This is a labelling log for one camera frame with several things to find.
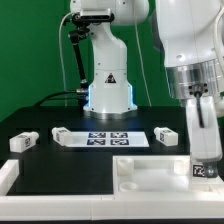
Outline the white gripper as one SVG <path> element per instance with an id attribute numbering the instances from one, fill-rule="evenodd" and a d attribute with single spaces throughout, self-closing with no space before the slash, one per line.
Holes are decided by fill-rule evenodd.
<path id="1" fill-rule="evenodd" d="M 198 162 L 209 162 L 204 164 L 205 176 L 216 178 L 218 176 L 216 161 L 222 158 L 223 153 L 213 97 L 201 97 L 200 106 L 203 128 L 199 124 L 196 99 L 187 100 L 186 120 L 190 153 Z"/>

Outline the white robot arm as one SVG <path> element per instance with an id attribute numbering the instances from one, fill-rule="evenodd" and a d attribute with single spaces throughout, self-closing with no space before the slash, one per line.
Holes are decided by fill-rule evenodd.
<path id="1" fill-rule="evenodd" d="M 222 158 L 216 104 L 224 91 L 222 0 L 155 0 L 158 39 L 165 53 L 170 96 L 185 103 L 192 158 L 205 176 L 218 176 Z M 142 22 L 148 0 L 71 0 L 73 23 L 91 36 L 94 81 L 84 111 L 102 119 L 136 109 L 125 77 L 126 46 L 111 25 Z"/>

